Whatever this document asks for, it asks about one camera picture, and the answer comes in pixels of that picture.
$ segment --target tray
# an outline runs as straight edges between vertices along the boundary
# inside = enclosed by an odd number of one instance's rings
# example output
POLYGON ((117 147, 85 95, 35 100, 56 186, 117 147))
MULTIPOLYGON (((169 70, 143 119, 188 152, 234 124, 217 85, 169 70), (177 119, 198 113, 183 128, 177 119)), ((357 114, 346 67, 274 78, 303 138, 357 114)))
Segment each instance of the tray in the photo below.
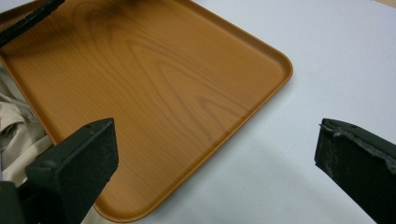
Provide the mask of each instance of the tray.
POLYGON ((191 1, 69 0, 0 49, 59 143, 112 117, 120 167, 95 203, 146 216, 291 77, 288 58, 191 1))

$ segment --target black object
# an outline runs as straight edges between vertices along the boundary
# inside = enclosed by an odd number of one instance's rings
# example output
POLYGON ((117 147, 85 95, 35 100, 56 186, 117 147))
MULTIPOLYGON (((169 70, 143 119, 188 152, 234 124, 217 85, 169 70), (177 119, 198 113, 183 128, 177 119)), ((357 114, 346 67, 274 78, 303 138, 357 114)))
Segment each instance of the black object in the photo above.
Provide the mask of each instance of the black object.
POLYGON ((317 167, 375 222, 396 223, 396 146, 343 121, 320 126, 317 167))
POLYGON ((23 34, 38 22, 44 20, 48 15, 60 6, 64 0, 47 0, 41 7, 29 14, 27 17, 18 21, 14 25, 0 33, 0 48, 13 40, 15 37, 23 34))
POLYGON ((85 125, 28 165, 18 189, 0 183, 0 223, 80 223, 118 163, 114 120, 85 125))

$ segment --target wooden tray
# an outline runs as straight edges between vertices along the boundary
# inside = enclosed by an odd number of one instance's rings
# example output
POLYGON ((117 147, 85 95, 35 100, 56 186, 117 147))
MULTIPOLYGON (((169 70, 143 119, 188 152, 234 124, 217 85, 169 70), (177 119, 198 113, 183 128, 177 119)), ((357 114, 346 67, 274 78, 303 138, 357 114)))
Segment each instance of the wooden tray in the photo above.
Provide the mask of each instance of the wooden tray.
POLYGON ((146 216, 290 78, 279 51, 190 1, 69 0, 0 53, 55 143, 113 117, 120 167, 95 203, 146 216))

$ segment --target beige cloth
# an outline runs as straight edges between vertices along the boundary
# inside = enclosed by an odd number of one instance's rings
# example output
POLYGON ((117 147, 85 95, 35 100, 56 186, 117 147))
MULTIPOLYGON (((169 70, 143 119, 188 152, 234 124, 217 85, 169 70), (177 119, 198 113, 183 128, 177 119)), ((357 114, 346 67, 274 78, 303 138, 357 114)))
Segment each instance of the beige cloth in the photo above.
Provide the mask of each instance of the beige cloth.
POLYGON ((2 178, 19 186, 26 177, 26 165, 52 143, 3 65, 0 65, 0 132, 2 178))

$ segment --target white table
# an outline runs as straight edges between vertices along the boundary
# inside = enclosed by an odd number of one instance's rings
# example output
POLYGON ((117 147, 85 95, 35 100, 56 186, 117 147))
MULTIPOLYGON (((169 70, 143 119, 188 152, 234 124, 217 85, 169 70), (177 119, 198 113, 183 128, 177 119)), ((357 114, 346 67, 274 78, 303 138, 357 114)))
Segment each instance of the white table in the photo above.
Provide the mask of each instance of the white table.
POLYGON ((396 143, 396 9, 368 0, 194 2, 285 53, 293 78, 137 223, 374 223, 314 155, 323 118, 396 143))

